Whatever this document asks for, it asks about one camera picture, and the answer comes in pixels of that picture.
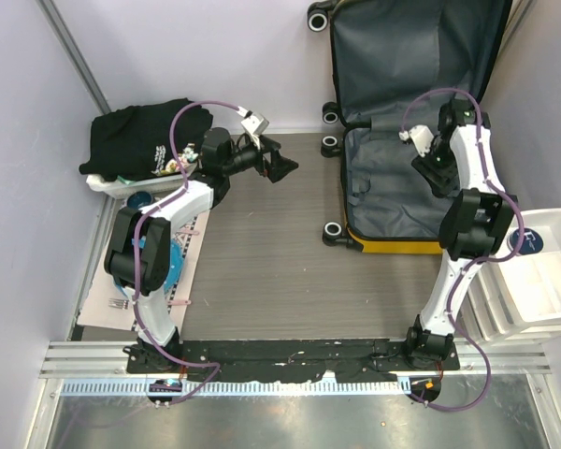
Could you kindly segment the yellow cartoon hard-shell suitcase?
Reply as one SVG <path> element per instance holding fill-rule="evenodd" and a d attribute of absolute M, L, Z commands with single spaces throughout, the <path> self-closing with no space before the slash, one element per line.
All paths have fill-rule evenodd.
<path fill-rule="evenodd" d="M 440 107 L 463 92 L 481 100 L 511 13 L 508 1 L 316 1 L 314 33 L 330 36 L 335 97 L 321 152 L 340 161 L 344 218 L 323 241 L 363 253 L 439 252 L 453 196 L 433 196 L 398 132 L 435 128 Z"/>

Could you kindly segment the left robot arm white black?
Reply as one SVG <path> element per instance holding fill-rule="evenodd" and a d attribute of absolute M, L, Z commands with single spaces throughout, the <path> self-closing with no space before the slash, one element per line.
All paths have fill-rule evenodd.
<path fill-rule="evenodd" d="M 180 363 L 180 332 L 165 297 L 171 242 L 197 215 L 216 207 L 230 189 L 233 175 L 255 169 L 278 182 L 299 164 L 281 155 L 279 142 L 243 135 L 233 140 L 221 127 L 204 136 L 198 167 L 181 188 L 142 209 L 124 207 L 115 217 L 104 270 L 132 305 L 138 326 L 134 345 L 124 348 L 133 372 L 169 373 Z"/>

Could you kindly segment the white perforated plastic basket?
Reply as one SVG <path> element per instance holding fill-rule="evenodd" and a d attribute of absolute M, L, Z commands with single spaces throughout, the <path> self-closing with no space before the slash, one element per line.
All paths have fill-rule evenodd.
<path fill-rule="evenodd" d="M 98 175 L 88 175 L 86 177 L 86 183 L 94 192 L 105 194 L 114 199 L 125 199 L 137 192 L 158 194 L 178 189 L 183 184 L 183 177 L 178 172 L 170 176 L 125 183 L 122 181 L 108 182 L 104 181 Z"/>

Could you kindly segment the white blue round tin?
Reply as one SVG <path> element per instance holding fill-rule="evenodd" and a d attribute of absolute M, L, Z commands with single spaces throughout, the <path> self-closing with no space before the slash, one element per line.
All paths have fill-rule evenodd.
<path fill-rule="evenodd" d="M 540 233 L 532 228 L 526 227 L 524 233 L 520 232 L 519 228 L 515 228 L 508 236 L 508 247 L 513 251 L 518 243 L 521 246 L 517 251 L 518 255 L 533 255 L 543 251 L 544 239 Z"/>

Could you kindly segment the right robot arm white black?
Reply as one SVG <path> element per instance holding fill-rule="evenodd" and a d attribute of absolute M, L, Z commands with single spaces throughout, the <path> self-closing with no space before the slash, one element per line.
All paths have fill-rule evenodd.
<path fill-rule="evenodd" d="M 414 144 L 413 166 L 436 196 L 457 195 L 439 226 L 442 259 L 431 297 L 406 338 L 372 359 L 399 357 L 413 369 L 439 365 L 454 354 L 454 332 L 466 291 L 485 262 L 495 262 L 509 225 L 524 220 L 515 197 L 497 178 L 490 123 L 477 101 L 459 92 L 439 110 L 438 131 L 416 125 L 399 137 Z"/>

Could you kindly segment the floral patterned small pouch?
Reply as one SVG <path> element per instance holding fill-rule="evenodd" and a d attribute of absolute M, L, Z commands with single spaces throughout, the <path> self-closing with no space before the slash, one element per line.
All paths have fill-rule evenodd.
<path fill-rule="evenodd" d="M 173 175 L 181 173 L 184 169 L 187 173 L 190 172 L 190 168 L 195 166 L 199 159 L 199 153 L 196 147 L 191 144 L 187 145 L 179 154 L 178 157 L 171 157 L 165 162 L 164 168 L 161 171 L 163 176 Z"/>

